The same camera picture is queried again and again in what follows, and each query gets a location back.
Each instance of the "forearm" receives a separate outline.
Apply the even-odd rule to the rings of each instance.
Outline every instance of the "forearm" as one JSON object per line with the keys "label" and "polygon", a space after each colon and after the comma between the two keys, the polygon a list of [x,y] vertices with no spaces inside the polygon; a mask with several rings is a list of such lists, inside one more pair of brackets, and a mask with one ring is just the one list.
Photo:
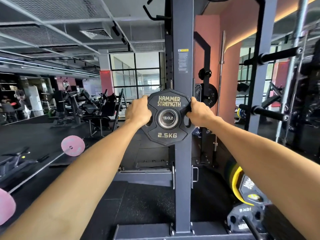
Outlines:
{"label": "forearm", "polygon": [[34,201],[3,239],[80,239],[138,130],[123,126],[82,153]]}
{"label": "forearm", "polygon": [[215,117],[214,131],[244,172],[307,238],[318,238],[320,166],[269,139]]}

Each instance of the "2.5kg weight plate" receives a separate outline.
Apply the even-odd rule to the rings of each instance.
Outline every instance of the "2.5kg weight plate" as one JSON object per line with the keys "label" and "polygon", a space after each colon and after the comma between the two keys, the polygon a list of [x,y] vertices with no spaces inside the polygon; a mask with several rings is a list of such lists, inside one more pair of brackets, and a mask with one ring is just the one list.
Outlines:
{"label": "2.5kg weight plate", "polygon": [[[195,85],[195,98],[199,102],[203,102],[203,83]],[[216,87],[209,83],[209,98],[208,98],[208,106],[212,108],[218,101],[218,91]]]}
{"label": "2.5kg weight plate", "polygon": [[191,123],[185,125],[191,107],[190,99],[183,93],[172,89],[155,92],[148,98],[148,109],[152,117],[141,129],[153,142],[170,146],[184,140],[195,128]]}

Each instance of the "hand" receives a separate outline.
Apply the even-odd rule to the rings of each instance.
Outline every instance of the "hand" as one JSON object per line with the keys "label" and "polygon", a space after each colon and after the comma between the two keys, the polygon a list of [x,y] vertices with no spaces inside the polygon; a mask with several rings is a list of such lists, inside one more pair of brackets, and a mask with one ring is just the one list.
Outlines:
{"label": "hand", "polygon": [[206,128],[216,117],[207,105],[198,102],[195,97],[191,98],[191,112],[188,112],[186,116],[195,126]]}
{"label": "hand", "polygon": [[143,95],[140,99],[135,99],[125,111],[127,123],[133,123],[138,128],[149,122],[151,111],[148,109],[148,96]]}

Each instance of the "air conditioning vent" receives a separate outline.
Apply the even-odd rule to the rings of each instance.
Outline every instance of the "air conditioning vent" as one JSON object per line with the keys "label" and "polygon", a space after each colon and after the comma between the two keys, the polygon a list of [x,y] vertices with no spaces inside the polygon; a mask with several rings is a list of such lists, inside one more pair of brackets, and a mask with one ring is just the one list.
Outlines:
{"label": "air conditioning vent", "polygon": [[80,32],[92,40],[112,39],[111,35],[109,35],[104,28],[93,28],[93,29],[87,29],[87,30],[80,30]]}

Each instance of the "metal ring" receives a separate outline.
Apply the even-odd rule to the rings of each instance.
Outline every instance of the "metal ring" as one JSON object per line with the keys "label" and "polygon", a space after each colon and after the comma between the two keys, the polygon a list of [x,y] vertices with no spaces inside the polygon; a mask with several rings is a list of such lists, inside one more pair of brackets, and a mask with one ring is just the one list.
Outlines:
{"label": "metal ring", "polygon": [[[164,113],[166,112],[171,112],[173,115],[174,115],[174,121],[172,122],[172,124],[170,125],[165,125],[162,121],[162,116]],[[178,117],[178,113],[173,110],[173,109],[164,109],[162,110],[159,114],[158,114],[158,124],[160,125],[161,128],[163,129],[166,129],[166,130],[169,130],[169,129],[172,129],[174,128],[177,124],[178,124],[178,121],[179,121],[179,117]]]}

